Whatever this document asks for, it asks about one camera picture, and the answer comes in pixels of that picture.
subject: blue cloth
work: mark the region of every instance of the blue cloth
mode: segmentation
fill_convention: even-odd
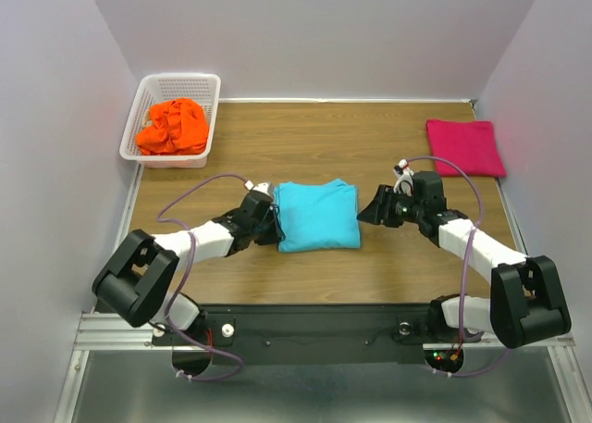
[[[279,251],[359,249],[358,190],[343,180],[325,185],[279,184],[274,190],[286,239]]]

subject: pink cloth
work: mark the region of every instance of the pink cloth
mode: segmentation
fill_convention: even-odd
[[[459,166],[467,175],[506,176],[501,163],[493,124],[488,120],[449,122],[430,119],[425,124],[432,155],[443,157]],[[441,176],[459,176],[443,162],[436,163]]]

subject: laundry basket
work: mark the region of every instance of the laundry basket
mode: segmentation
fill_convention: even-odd
[[[199,155],[184,156],[145,156],[136,145],[136,134],[143,128],[143,116],[154,104],[187,97],[203,108],[210,126],[207,145]],[[138,161],[146,167],[166,168],[201,168],[207,162],[207,155],[212,148],[216,112],[220,97],[220,78],[216,74],[203,73],[161,73],[146,76],[140,82],[138,92],[129,112],[126,129],[123,132],[119,154],[124,159]]]

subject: wooden table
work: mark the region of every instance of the wooden table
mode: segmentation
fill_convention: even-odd
[[[207,166],[149,169],[142,175],[130,228],[165,233],[176,227],[155,222],[158,211],[200,180],[239,172],[253,182],[293,180],[322,184],[342,178],[359,189],[360,208],[378,184],[394,183],[401,158],[428,155],[426,120],[473,120],[469,104],[222,104]],[[413,163],[413,169],[433,169]],[[513,247],[493,178],[475,178],[484,198],[482,229]],[[444,180],[450,208],[477,216],[475,196],[461,178]],[[212,182],[171,209],[192,226],[238,206],[237,180]],[[437,249],[407,224],[399,229],[362,224],[361,250],[280,254],[252,246],[230,258],[193,267],[184,292],[199,303],[413,303],[459,291],[461,261]],[[468,292],[488,296],[473,272]]]

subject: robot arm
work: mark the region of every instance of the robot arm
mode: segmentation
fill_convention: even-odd
[[[380,185],[358,219],[387,227],[412,222],[436,246],[463,258],[475,226],[463,213],[447,208],[440,176],[431,171],[401,174],[400,168],[399,173],[402,178],[398,184]],[[570,330],[571,319],[557,269],[549,258],[531,258],[477,230],[469,265],[486,279],[491,291],[489,299],[465,297],[463,318],[467,329],[495,333],[509,348]],[[440,309],[441,326],[458,329],[459,297],[439,298],[432,303]]]
[[[251,242],[277,243],[281,237],[273,188],[265,182],[254,186],[240,207],[191,229],[195,238],[193,263],[234,255]],[[191,251],[187,231],[149,235],[132,231],[113,253],[93,283],[92,292],[132,327],[150,321],[163,322],[167,293],[177,267],[185,267]],[[189,298],[180,295],[170,316],[180,329],[187,329],[199,314]]]

